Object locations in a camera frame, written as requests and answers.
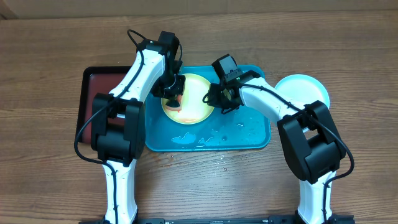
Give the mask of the yellow plate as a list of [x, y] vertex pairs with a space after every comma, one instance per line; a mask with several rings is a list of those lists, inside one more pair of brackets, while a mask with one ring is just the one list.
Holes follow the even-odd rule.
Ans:
[[210, 82], [197, 74], [186, 73], [183, 95], [178, 96], [180, 107], [175, 109], [166, 105], [167, 99], [162, 99], [162, 109], [176, 123], [196, 124], [204, 121], [213, 112], [214, 107], [203, 102], [203, 97], [210, 89]]

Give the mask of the light blue plate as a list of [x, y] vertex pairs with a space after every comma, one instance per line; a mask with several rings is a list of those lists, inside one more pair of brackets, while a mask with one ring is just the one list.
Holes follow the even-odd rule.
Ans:
[[304, 74], [289, 75], [279, 81], [275, 89], [285, 96], [291, 97], [303, 103], [323, 102], [327, 108], [330, 107], [330, 97], [321, 82]]

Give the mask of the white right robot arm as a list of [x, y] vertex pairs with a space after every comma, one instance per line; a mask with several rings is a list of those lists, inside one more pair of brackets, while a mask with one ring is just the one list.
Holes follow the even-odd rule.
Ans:
[[252, 108], [277, 125], [285, 161], [300, 181], [296, 223], [338, 223], [330, 208], [331, 184], [347, 150], [327, 104], [306, 99], [310, 89], [293, 87], [290, 94], [270, 86], [254, 70], [242, 71], [226, 54], [211, 65], [219, 78], [202, 101], [223, 114], [240, 106]]

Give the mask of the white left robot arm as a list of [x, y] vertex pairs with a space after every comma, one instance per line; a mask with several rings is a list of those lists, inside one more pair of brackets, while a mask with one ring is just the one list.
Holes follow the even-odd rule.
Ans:
[[163, 31], [157, 40], [143, 38], [135, 46], [133, 65], [108, 94], [95, 95], [88, 119], [91, 148], [106, 177], [104, 223], [133, 223], [136, 218], [134, 178], [146, 141], [146, 98], [165, 98], [176, 109], [185, 88], [185, 77], [179, 74], [182, 59], [176, 56], [182, 46], [174, 33]]

